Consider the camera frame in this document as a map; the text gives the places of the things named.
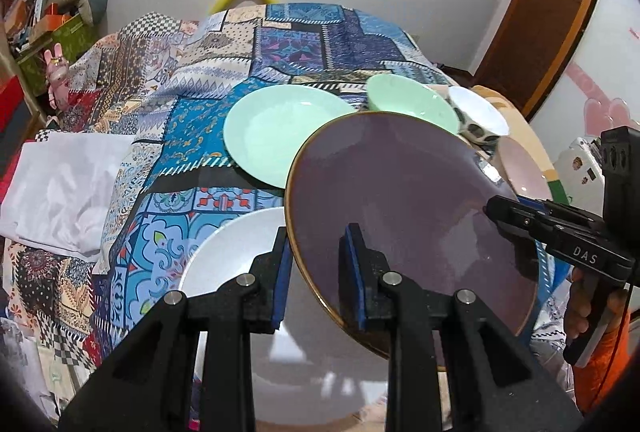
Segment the right hand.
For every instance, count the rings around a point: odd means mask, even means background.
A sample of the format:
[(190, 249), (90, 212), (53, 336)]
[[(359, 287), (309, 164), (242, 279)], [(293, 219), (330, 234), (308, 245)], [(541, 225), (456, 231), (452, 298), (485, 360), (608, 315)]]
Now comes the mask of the right hand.
[[(589, 328), (588, 316), (591, 313), (591, 296), (585, 289), (585, 273), (574, 267), (570, 275), (570, 298), (564, 315), (564, 330), (570, 339), (577, 338)], [(620, 289), (608, 297), (608, 309), (613, 313), (608, 323), (607, 332), (616, 330), (623, 319), (623, 312), (628, 299), (628, 291)]]

